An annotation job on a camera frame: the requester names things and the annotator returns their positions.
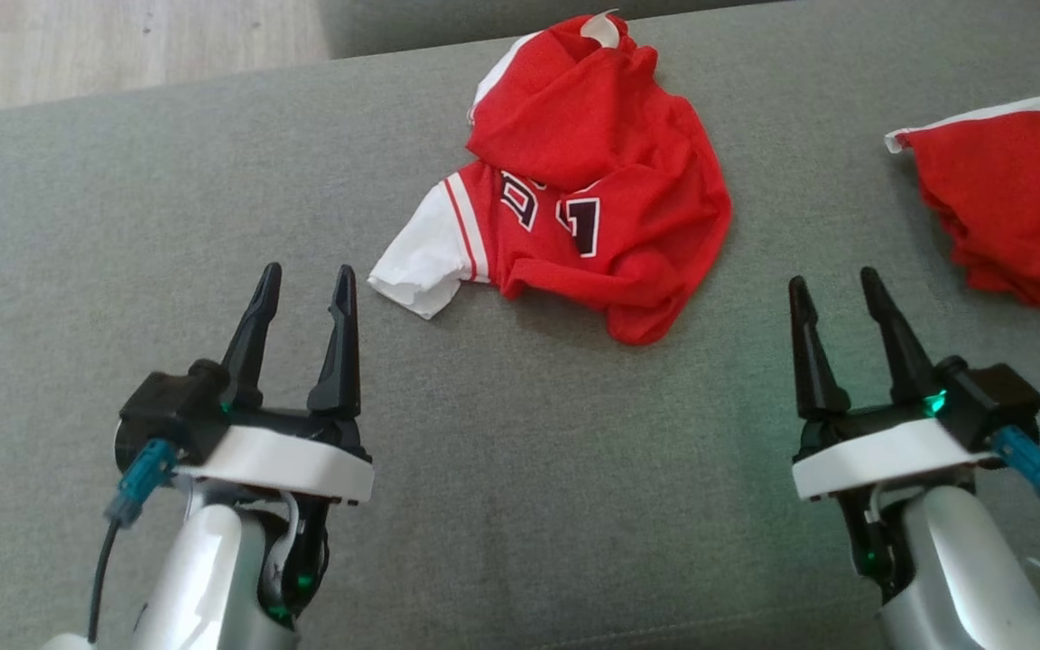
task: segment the black number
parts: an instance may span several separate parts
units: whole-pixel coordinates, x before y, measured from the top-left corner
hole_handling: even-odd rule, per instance
[[[503,177],[503,185],[500,188],[500,202],[515,211],[520,226],[531,233],[531,227],[537,222],[538,202],[537,194],[528,189],[524,181],[519,180],[506,172],[500,173]],[[545,189],[545,185],[532,181],[537,188]],[[596,256],[596,235],[599,232],[599,199],[567,199],[565,202],[556,202],[556,222],[565,227],[572,235],[572,240],[577,245],[577,252],[581,257]]]
[[[520,226],[531,232],[531,225],[537,220],[537,194],[531,193],[527,185],[519,178],[503,173],[503,188],[500,188],[500,201],[517,213]]]
[[[596,256],[599,233],[599,199],[569,199],[557,203],[556,219],[572,234],[581,257]]]

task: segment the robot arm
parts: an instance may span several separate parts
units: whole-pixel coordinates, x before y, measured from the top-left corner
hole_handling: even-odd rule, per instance
[[[854,568],[882,592],[888,646],[1040,650],[1040,600],[974,495],[973,470],[1019,469],[1040,494],[1040,394],[1010,366],[937,367],[878,271],[861,284],[879,322],[892,404],[851,408],[817,337],[801,277],[789,283],[797,412],[792,477],[803,499],[837,499]]]
[[[120,412],[114,458],[125,474],[107,508],[108,543],[156,487],[170,483],[187,494],[184,525],[141,610],[135,649],[292,649],[297,617],[329,564],[331,506],[371,498],[371,457],[355,420],[355,272],[339,270],[334,331],[305,411],[263,408],[257,387],[281,277],[280,264],[264,268],[223,363],[200,359],[186,375],[152,373]],[[105,544],[86,638],[60,634],[45,650],[94,647],[107,551]]]

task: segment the gray couch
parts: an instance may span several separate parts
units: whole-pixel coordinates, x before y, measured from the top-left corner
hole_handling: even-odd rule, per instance
[[[577,17],[619,9],[625,20],[763,0],[320,0],[334,58],[521,36]]]
[[[725,251],[658,344],[598,314],[468,287],[433,321],[359,295],[370,504],[335,513],[305,647],[878,647],[838,508],[797,500],[785,283],[802,272],[854,401],[887,396],[859,296],[875,263],[935,358],[1040,387],[1040,310],[970,291],[882,135],[1040,94],[1040,0],[808,0],[634,21],[704,120],[735,202]],[[366,275],[468,160],[506,41],[0,112],[0,647],[82,629],[115,412],[150,370],[218,355],[285,264],[263,366],[303,404],[336,267]],[[1022,555],[1040,505],[980,494]],[[181,515],[120,536],[123,647]],[[1040,577],[1035,577],[1040,592]]]

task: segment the white trim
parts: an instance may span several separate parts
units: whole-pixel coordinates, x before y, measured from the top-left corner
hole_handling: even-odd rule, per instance
[[[903,133],[926,131],[926,129],[929,128],[944,127],[947,124],[970,122],[971,120],[991,120],[995,116],[1024,111],[1040,111],[1040,98],[1020,99],[1018,102],[1010,102],[1009,104],[1003,104],[1002,106],[978,108],[978,110],[956,114],[954,116],[950,116],[950,119],[938,120],[938,122],[928,124],[925,127],[899,128],[896,131],[891,131],[885,134],[885,148],[887,148],[888,152],[891,154],[901,153],[901,149],[903,149],[903,147],[901,147],[896,136],[902,135]]]
[[[360,503],[371,498],[375,478],[370,462],[342,448],[239,424],[228,427],[203,465],[179,465],[176,472]]]
[[[463,223],[463,230],[468,235],[468,246],[471,249],[471,258],[475,260],[475,277],[471,281],[473,283],[490,283],[488,251],[484,249],[484,237],[479,234],[479,219],[475,218],[475,210],[471,207],[468,189],[463,186],[463,179],[460,178],[460,173],[452,174],[447,178],[447,181],[451,187],[451,196],[454,197],[457,218]]]
[[[513,43],[512,48],[509,48],[508,52],[503,54],[503,57],[496,61],[495,66],[492,66],[492,70],[488,71],[486,77],[480,79],[478,85],[475,85],[475,98],[471,100],[471,107],[468,108],[468,124],[474,122],[473,111],[475,110],[475,106],[479,102],[483,102],[484,98],[487,98],[492,87],[496,87],[496,83],[499,83],[500,79],[503,79],[504,72],[509,70],[509,66],[512,66],[512,60],[517,57],[517,52],[520,51],[520,48],[523,48],[524,43],[531,41],[538,33],[540,32],[534,31],[527,34],[527,36],[518,37],[516,43]]]
[[[929,417],[823,448],[792,465],[797,496],[809,499],[893,478],[977,465],[990,452],[970,453],[940,421]]]
[[[584,192],[589,192],[589,190],[591,190],[592,188],[595,188],[596,185],[599,185],[600,181],[603,181],[603,178],[598,178],[596,181],[590,182],[590,184],[589,184],[589,186],[587,186],[587,188],[577,189],[573,193],[574,194],[582,194]]]

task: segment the red jersey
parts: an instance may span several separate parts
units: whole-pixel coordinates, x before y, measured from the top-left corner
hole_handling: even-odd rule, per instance
[[[627,344],[665,336],[717,258],[730,202],[701,121],[610,16],[521,37],[480,82],[468,149],[368,283],[425,318],[459,280],[553,291]]]

